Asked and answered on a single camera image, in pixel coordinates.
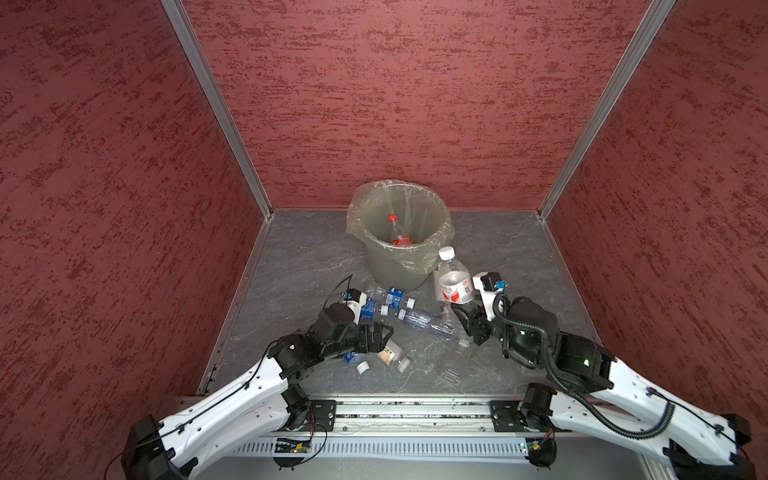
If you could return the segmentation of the yellow label clear bottle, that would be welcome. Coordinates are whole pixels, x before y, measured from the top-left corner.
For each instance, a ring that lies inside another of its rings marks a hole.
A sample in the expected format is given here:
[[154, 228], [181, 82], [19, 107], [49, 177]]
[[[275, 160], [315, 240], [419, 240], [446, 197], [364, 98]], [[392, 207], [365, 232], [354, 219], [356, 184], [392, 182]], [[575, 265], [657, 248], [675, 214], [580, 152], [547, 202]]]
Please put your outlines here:
[[383, 349], [377, 354], [378, 358], [386, 365], [395, 368], [398, 372], [404, 373], [411, 366], [411, 359], [408, 351], [403, 349], [398, 343], [390, 339]]

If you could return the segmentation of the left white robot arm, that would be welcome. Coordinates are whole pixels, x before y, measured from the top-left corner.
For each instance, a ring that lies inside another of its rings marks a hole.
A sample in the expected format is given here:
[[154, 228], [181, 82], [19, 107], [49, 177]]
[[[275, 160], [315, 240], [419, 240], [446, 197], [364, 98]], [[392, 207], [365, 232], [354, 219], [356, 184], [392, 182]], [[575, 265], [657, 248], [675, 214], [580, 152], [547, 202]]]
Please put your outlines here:
[[343, 303], [324, 308], [307, 330], [271, 342], [244, 374], [162, 420], [148, 415], [130, 430], [120, 456], [128, 479], [195, 479], [245, 441], [304, 424], [311, 402], [299, 383], [326, 360], [379, 353], [394, 333], [359, 325]]

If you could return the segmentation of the small blue label bottle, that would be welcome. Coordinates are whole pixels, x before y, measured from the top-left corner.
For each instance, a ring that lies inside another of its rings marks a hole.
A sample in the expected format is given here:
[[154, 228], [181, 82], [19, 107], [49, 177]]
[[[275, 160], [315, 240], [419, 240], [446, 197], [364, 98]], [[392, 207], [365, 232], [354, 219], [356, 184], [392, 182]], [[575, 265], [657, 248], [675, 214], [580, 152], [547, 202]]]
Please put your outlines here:
[[364, 375], [370, 371], [370, 365], [363, 354], [357, 352], [348, 352], [343, 356], [343, 358], [346, 363], [354, 367], [360, 375]]

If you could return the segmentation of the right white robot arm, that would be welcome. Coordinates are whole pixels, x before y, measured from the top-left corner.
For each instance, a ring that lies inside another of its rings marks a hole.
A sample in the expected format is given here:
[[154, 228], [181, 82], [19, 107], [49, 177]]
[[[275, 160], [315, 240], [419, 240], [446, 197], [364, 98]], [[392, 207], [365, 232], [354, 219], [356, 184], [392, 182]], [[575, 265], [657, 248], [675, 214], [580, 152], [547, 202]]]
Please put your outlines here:
[[594, 341], [560, 331], [556, 316], [528, 298], [499, 292], [451, 309], [473, 343], [495, 338], [505, 358], [545, 372], [545, 382], [529, 384], [498, 414], [504, 424], [544, 433], [528, 447], [532, 464], [550, 466], [555, 433], [572, 431], [633, 450], [677, 479], [756, 478], [743, 450], [751, 440], [745, 418], [680, 399]]

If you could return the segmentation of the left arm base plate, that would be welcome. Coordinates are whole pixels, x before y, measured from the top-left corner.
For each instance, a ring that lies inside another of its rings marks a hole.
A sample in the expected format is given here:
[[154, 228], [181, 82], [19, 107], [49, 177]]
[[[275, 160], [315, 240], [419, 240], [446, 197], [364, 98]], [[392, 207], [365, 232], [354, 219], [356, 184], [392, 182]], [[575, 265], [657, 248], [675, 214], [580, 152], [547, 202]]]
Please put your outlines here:
[[289, 414], [281, 431], [310, 432], [317, 429], [334, 430], [338, 402], [336, 400], [307, 399], [289, 405]]

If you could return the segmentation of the red label cola bottle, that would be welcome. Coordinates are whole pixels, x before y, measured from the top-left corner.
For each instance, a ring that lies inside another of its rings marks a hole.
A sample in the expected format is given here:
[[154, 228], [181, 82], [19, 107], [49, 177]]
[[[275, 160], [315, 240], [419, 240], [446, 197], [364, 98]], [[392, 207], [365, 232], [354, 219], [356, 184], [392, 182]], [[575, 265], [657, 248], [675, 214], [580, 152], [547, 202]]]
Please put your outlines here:
[[390, 242], [397, 247], [410, 247], [413, 245], [409, 232], [400, 223], [396, 214], [388, 216], [390, 224]]

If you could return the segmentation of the white label square bottle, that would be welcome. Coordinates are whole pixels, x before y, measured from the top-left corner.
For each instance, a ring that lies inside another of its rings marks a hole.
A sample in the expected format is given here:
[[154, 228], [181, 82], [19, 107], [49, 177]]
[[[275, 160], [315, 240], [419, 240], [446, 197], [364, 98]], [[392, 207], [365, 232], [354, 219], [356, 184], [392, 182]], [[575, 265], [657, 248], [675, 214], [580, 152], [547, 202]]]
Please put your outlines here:
[[441, 319], [444, 321], [448, 321], [450, 318], [450, 308], [447, 305], [446, 301], [444, 300], [441, 285], [439, 282], [439, 272], [437, 270], [433, 272], [433, 284], [434, 284], [435, 297], [440, 306]]

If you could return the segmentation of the green cap clear bottle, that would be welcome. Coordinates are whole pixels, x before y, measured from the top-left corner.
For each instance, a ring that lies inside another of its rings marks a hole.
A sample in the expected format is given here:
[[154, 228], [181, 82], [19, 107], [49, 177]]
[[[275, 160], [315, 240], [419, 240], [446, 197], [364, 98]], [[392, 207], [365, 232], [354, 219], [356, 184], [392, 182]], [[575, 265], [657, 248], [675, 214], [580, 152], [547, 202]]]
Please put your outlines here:
[[467, 378], [472, 353], [470, 339], [466, 336], [460, 337], [437, 368], [435, 384], [440, 388], [458, 387]]

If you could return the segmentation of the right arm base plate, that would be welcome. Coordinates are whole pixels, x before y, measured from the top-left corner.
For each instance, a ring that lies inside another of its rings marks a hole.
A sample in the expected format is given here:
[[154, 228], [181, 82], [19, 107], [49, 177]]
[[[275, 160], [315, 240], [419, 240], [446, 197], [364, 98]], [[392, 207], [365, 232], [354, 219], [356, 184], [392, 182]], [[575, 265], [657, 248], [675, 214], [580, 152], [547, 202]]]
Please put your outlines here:
[[490, 419], [496, 433], [564, 432], [546, 416], [549, 413], [547, 407], [546, 403], [541, 402], [493, 400], [489, 402]]

